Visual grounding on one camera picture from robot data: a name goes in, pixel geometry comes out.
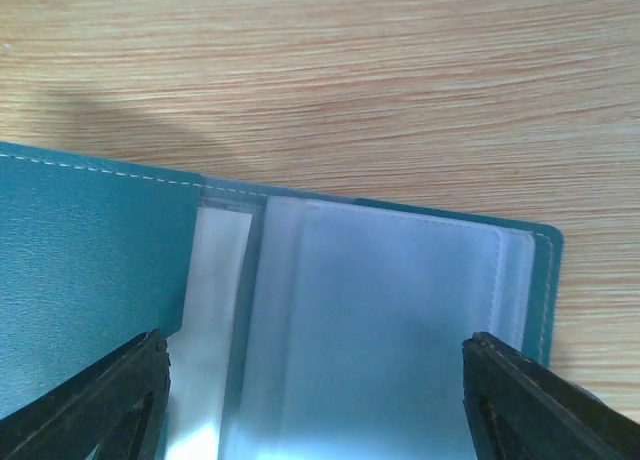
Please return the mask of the teal card holder wallet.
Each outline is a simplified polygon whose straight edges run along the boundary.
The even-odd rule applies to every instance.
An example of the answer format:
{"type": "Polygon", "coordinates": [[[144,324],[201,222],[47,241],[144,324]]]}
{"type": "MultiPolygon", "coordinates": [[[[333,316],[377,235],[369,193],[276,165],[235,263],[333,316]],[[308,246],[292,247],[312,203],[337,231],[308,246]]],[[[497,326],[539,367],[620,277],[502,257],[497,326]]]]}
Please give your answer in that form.
{"type": "Polygon", "coordinates": [[[463,342],[541,364],[554,227],[1,147],[1,420],[167,342],[154,459],[472,459],[463,342]]]}

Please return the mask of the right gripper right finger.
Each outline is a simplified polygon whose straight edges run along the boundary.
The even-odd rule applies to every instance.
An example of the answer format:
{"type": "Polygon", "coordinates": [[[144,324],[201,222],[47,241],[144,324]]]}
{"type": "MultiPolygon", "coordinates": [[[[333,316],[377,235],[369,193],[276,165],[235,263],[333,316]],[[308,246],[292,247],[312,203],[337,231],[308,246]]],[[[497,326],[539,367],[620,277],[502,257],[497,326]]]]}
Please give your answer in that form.
{"type": "Polygon", "coordinates": [[[487,332],[463,342],[479,459],[637,459],[639,424],[487,332]]]}

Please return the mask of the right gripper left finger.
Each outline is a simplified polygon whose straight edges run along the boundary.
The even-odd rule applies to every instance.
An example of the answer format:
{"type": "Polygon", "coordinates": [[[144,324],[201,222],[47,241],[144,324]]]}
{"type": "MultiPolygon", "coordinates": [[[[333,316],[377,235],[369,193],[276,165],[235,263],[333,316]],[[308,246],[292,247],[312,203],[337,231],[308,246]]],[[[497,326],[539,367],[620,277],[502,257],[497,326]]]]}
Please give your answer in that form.
{"type": "Polygon", "coordinates": [[[154,459],[170,389],[167,342],[141,333],[1,420],[3,459],[154,459]]]}

